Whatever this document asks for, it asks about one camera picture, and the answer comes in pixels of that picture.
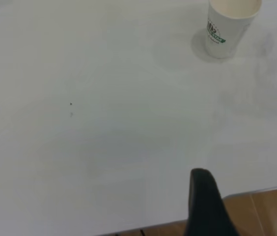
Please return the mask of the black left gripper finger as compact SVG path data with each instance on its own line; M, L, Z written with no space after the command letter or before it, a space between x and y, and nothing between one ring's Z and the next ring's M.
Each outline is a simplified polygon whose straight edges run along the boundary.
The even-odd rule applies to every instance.
M213 175L191 170L185 236L238 236Z

